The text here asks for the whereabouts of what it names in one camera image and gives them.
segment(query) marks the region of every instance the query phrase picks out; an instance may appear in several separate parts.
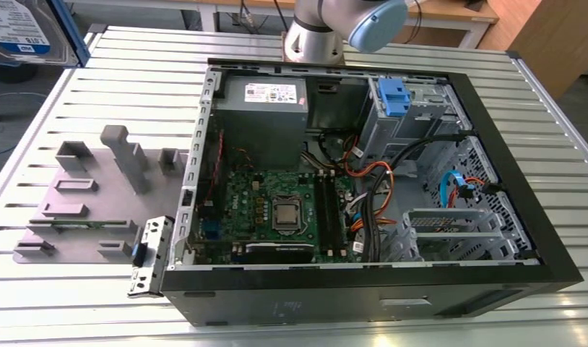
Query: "wooden desk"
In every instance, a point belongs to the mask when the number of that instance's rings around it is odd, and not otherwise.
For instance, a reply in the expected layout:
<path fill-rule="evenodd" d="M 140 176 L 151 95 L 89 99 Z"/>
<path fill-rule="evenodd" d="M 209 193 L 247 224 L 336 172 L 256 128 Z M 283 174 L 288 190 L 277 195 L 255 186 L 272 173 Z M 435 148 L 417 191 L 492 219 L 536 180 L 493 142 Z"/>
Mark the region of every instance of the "wooden desk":
<path fill-rule="evenodd" d="M 215 14 L 219 12 L 239 12 L 240 0 L 65 0 L 85 4 L 119 5 L 133 7 L 153 7 L 160 9 L 180 9 L 199 11 L 204 31 L 216 31 Z M 295 15 L 296 0 L 277 0 L 284 16 Z M 245 5 L 253 14 L 277 15 L 273 0 L 245 0 Z M 455 29 L 465 31 L 459 43 L 460 48 L 476 48 L 491 24 L 497 22 L 497 16 L 488 5 L 480 12 L 464 8 L 464 0 L 427 0 L 423 7 L 423 27 Z M 417 8 L 409 9 L 405 25 L 416 24 Z"/>

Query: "sticker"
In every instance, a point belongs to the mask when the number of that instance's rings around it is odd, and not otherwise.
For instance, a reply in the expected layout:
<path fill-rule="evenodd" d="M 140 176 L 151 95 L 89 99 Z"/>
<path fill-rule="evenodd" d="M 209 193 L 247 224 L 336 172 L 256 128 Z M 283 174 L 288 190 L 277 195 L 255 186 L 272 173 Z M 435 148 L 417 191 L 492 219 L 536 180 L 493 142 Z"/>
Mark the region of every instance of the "sticker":
<path fill-rule="evenodd" d="M 364 245 L 363 242 L 355 241 L 352 245 L 352 252 L 363 253 Z"/>
<path fill-rule="evenodd" d="M 247 103 L 297 103 L 296 85 L 249 83 L 245 86 Z"/>
<path fill-rule="evenodd" d="M 361 158 L 361 157 L 363 157 L 363 154 L 364 154 L 364 152 L 363 152 L 363 151 L 360 150 L 360 148 L 356 147 L 356 146 L 352 147 L 352 153 L 353 153 L 355 156 L 359 157 L 359 158 Z"/>
<path fill-rule="evenodd" d="M 47 53 L 51 43 L 31 11 L 15 0 L 0 0 L 0 45 L 17 53 Z"/>

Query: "metal table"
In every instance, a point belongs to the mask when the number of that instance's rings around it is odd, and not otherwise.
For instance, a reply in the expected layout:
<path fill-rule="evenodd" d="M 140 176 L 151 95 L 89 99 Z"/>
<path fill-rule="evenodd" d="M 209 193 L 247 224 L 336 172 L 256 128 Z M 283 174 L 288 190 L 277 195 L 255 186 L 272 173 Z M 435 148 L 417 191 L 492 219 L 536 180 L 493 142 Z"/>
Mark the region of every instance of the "metal table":
<path fill-rule="evenodd" d="M 187 149 L 207 57 L 280 60 L 280 38 L 109 27 L 88 34 L 0 175 L 0 343 L 167 340 L 160 346 L 588 346 L 588 147 L 519 59 L 493 51 L 389 46 L 347 63 L 464 72 L 585 282 L 480 317 L 392 323 L 193 328 L 164 299 L 127 299 L 128 265 L 17 265 L 12 248 L 57 170 L 63 140 L 101 147 L 124 124 L 143 148 Z"/>

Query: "hard drive label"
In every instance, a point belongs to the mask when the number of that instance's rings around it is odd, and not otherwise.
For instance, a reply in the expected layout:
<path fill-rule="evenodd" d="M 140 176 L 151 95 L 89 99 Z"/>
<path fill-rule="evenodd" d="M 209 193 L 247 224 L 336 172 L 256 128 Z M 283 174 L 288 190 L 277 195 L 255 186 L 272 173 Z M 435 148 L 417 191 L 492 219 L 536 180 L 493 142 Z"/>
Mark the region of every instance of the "hard drive label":
<path fill-rule="evenodd" d="M 0 45 L 17 53 L 44 54 L 51 50 L 33 14 L 15 0 L 0 0 Z"/>

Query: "orange wire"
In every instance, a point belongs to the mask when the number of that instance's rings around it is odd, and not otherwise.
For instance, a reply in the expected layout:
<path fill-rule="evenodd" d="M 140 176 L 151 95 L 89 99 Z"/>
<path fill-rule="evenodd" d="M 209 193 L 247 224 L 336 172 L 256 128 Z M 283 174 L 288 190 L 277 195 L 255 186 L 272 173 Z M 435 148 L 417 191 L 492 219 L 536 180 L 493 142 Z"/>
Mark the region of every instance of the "orange wire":
<path fill-rule="evenodd" d="M 465 179 L 465 182 L 476 182 L 477 184 L 485 184 L 485 182 L 476 178 L 476 177 L 468 177 Z M 448 205 L 447 208 L 452 208 L 455 206 L 455 198 L 457 197 L 457 187 L 455 187 L 455 189 L 452 190 L 451 196 L 448 197 Z"/>
<path fill-rule="evenodd" d="M 389 176 L 391 176 L 391 190 L 388 191 L 387 197 L 384 199 L 384 202 L 381 203 L 380 209 L 375 212 L 375 215 L 380 215 L 381 213 L 384 213 L 388 204 L 391 203 L 391 198 L 392 198 L 392 189 L 395 188 L 395 177 L 392 176 L 392 169 L 391 166 L 388 165 L 388 163 L 385 161 L 376 161 L 373 163 L 371 163 L 368 165 L 367 168 L 364 168 L 361 171 L 351 171 L 349 167 L 348 167 L 348 158 L 349 158 L 349 154 L 352 153 L 353 148 L 356 147 L 356 145 L 359 144 L 359 137 L 356 136 L 353 138 L 353 144 L 352 147 L 348 149 L 348 151 L 343 154 L 343 167 L 345 169 L 345 172 L 348 173 L 348 175 L 353 176 L 353 177 L 364 177 L 365 175 L 369 174 L 369 172 L 379 166 L 384 166 L 387 168 L 387 171 L 389 171 Z"/>
<path fill-rule="evenodd" d="M 467 182 L 471 182 L 471 181 L 473 181 L 473 182 L 476 182 L 476 183 L 479 183 L 479 184 L 485 184 L 485 182 L 481 180 L 481 179 L 477 179 L 476 177 L 468 177 L 467 179 L 465 179 L 465 181 Z"/>

